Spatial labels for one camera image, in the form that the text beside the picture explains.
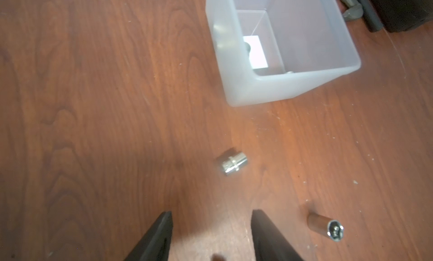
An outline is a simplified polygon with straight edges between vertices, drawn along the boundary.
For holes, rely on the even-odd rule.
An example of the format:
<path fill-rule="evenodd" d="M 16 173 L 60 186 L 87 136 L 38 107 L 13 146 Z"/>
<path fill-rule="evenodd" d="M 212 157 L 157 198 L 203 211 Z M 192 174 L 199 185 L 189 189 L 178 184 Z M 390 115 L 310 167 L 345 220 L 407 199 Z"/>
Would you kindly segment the long silver socket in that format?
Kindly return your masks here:
<path fill-rule="evenodd" d="M 338 220 L 312 212 L 307 217 L 307 225 L 313 232 L 332 241 L 339 242 L 343 239 L 344 227 Z"/>

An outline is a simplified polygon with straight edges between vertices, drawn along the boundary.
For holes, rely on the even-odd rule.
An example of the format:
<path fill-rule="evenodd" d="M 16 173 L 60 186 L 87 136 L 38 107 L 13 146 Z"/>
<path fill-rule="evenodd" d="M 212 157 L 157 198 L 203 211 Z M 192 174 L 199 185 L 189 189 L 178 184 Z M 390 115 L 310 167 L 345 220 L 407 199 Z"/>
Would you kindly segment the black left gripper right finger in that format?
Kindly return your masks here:
<path fill-rule="evenodd" d="M 257 261 L 303 261 L 263 210 L 253 210 L 251 234 Z"/>

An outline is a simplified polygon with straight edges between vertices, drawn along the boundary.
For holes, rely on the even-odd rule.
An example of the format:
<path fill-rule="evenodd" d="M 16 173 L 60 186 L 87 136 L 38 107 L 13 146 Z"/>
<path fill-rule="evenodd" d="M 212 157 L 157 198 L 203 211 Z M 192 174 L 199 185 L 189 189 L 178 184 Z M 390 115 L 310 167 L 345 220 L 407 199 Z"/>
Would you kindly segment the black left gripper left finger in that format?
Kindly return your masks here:
<path fill-rule="evenodd" d="M 172 212 L 164 211 L 124 261 L 168 261 L 172 235 Z"/>

